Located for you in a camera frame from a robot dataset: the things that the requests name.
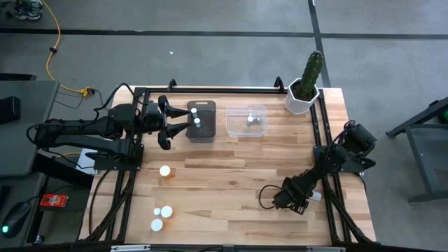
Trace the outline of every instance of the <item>concrete floor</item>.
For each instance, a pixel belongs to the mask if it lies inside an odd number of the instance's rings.
[[[48,3],[65,29],[313,31],[307,0]],[[321,32],[448,34],[448,3],[443,0],[315,0],[315,4]],[[0,26],[53,28],[53,20],[44,14],[39,22],[2,17]],[[48,79],[45,62],[55,40],[54,35],[0,34],[0,72]],[[171,78],[179,85],[271,86],[276,76],[285,83],[300,76],[315,48],[314,38],[66,35],[51,69],[65,85],[89,85],[104,95],[121,82],[167,85]],[[325,38],[323,49],[330,84],[343,89],[350,118],[378,138],[370,156],[377,166],[365,177],[377,240],[447,250],[448,200],[407,203],[408,197],[424,192],[423,183],[406,137],[390,140],[385,132],[447,96],[448,41]],[[58,99],[77,104],[76,98]],[[86,99],[77,111],[56,104],[52,116],[91,118],[91,108],[98,104],[98,97]]]

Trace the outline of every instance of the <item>computer mouse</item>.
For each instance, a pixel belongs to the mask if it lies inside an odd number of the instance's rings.
[[[1,233],[6,238],[16,236],[23,227],[23,223],[31,211],[31,206],[28,202],[18,202],[6,214],[1,224]]]

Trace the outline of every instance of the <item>white bottle cap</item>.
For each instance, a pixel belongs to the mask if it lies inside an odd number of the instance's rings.
[[[170,206],[162,207],[162,217],[169,218],[173,214],[173,209]]]
[[[321,201],[322,194],[320,192],[313,191],[313,196],[310,197],[311,200]]]
[[[171,169],[168,165],[162,165],[162,167],[160,168],[160,175],[162,176],[168,176],[170,172]]]
[[[160,219],[155,219],[153,220],[153,222],[151,223],[151,230],[152,231],[161,231],[163,227],[163,222]]]

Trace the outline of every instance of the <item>white pot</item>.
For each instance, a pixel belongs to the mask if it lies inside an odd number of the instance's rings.
[[[294,95],[292,93],[293,90],[293,84],[300,81],[300,78],[296,78],[291,84],[288,86],[288,96],[286,98],[285,108],[291,112],[293,115],[301,115],[303,113],[308,112],[311,105],[313,105],[314,101],[316,101],[317,97],[319,97],[320,93],[317,89],[316,85],[314,85],[314,95],[313,99],[311,101],[302,101],[299,99],[294,98]]]

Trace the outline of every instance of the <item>butcher block tabletop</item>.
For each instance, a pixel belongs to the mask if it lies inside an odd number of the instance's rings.
[[[348,120],[342,90],[323,89],[333,136]],[[136,181],[129,213],[126,243],[145,244],[247,244],[247,245],[331,245],[325,201],[309,201],[303,215],[288,209],[263,209],[258,203],[260,189],[281,186],[286,176],[301,174],[314,166],[314,132],[310,113],[291,115],[285,108],[285,94],[181,94],[166,95],[176,108],[187,109],[191,100],[216,103],[216,137],[213,143],[190,143],[185,131],[171,140],[171,150],[162,150],[157,133],[143,136],[143,163]],[[125,88],[115,95],[113,106],[132,103]],[[269,129],[263,137],[228,136],[225,108],[261,104],[267,108]],[[318,120],[321,111],[316,102]],[[183,123],[187,116],[169,119]],[[321,138],[325,144],[323,126]],[[171,178],[161,177],[162,165],[171,167]],[[88,236],[88,212],[93,191],[104,171],[94,178],[80,239]],[[346,210],[364,231],[375,240],[372,219],[362,181],[353,174],[340,174]],[[92,226],[101,222],[111,207],[117,172],[111,171],[98,189],[94,201]],[[316,190],[322,193],[321,182]],[[261,201],[271,206],[275,189],[263,191]],[[154,208],[169,205],[170,218],[155,216]],[[122,211],[115,222],[119,230]],[[163,229],[151,231],[151,222],[161,218]],[[342,239],[339,214],[335,210],[338,235]]]

